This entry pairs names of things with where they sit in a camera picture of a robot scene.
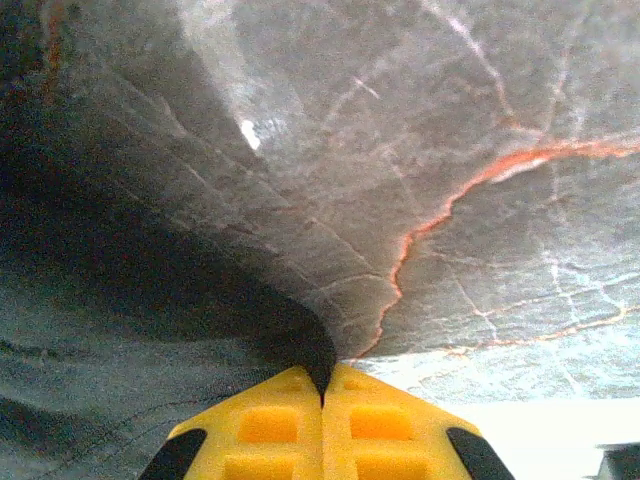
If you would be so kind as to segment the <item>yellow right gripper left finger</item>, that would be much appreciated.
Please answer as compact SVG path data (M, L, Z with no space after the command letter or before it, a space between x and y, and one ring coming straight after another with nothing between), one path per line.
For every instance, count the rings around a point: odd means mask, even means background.
M142 479L321 479L319 394L301 367L179 423Z

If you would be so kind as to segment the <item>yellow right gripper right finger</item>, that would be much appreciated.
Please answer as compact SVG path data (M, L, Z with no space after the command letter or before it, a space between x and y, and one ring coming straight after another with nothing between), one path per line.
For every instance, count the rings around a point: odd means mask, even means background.
M338 364L322 409L326 479L512 479L472 423Z

